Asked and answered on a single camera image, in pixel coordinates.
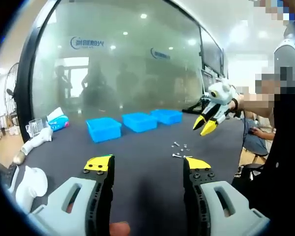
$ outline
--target white robotic hand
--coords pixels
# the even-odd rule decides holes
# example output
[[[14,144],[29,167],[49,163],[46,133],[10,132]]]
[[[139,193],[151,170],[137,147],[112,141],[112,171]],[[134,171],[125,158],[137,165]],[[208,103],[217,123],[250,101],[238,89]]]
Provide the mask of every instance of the white robotic hand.
[[[48,126],[46,128],[43,128],[39,135],[32,138],[31,140],[28,140],[22,147],[21,151],[28,155],[29,152],[40,145],[42,145],[44,142],[51,141],[51,137],[53,135],[53,130]]]
[[[207,124],[201,132],[201,136],[211,133],[218,124],[222,123],[230,112],[228,104],[232,100],[237,100],[238,93],[234,86],[224,78],[221,82],[215,83],[208,88],[210,94],[210,103],[197,118],[193,130],[199,129],[206,122]]]

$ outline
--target table surface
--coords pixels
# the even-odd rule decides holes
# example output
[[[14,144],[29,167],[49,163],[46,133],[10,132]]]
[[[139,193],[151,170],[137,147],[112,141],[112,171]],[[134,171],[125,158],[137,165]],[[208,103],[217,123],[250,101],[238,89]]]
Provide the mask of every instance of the table surface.
[[[179,152],[204,160],[218,180],[231,182],[238,169],[243,137],[243,123],[236,119],[224,121],[213,133],[201,137],[200,130],[192,130],[196,118],[183,114],[182,123],[158,124],[157,129],[145,133],[135,133],[123,125],[121,138],[99,144],[93,143],[85,124],[72,124],[55,132],[52,142],[27,156],[20,166],[16,188],[26,165],[46,173],[48,191],[34,200],[34,210],[47,204],[48,195],[68,178],[79,176],[90,158],[114,154],[111,222],[127,221],[134,236],[185,235],[183,160],[172,154]],[[180,147],[172,148],[173,142]],[[183,144],[190,151],[181,152]]]

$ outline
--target finger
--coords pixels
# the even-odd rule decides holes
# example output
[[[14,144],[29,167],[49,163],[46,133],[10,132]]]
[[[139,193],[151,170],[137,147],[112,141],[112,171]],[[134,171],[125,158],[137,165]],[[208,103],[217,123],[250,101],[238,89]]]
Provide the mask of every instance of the finger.
[[[109,233],[111,236],[129,236],[130,226],[127,222],[113,223],[109,225]]]

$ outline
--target blue plastic bin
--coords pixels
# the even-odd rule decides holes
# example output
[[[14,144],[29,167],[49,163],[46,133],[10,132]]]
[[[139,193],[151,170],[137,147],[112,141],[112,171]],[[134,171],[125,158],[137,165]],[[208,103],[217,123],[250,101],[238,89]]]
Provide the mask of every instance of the blue plastic bin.
[[[117,139],[121,136],[121,124],[112,118],[89,119],[88,132],[95,143]]]
[[[132,113],[122,116],[123,124],[137,133],[157,128],[155,117],[145,113]]]
[[[171,110],[155,110],[151,111],[151,115],[154,116],[157,121],[163,124],[175,124],[182,121],[182,112]]]

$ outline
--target glass wall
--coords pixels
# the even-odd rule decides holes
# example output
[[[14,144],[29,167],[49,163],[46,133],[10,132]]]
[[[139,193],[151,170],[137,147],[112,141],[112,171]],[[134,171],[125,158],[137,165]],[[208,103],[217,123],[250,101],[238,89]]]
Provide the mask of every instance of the glass wall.
[[[194,105],[200,46],[199,27],[162,0],[62,0],[36,52],[34,116],[59,106],[85,120]]]

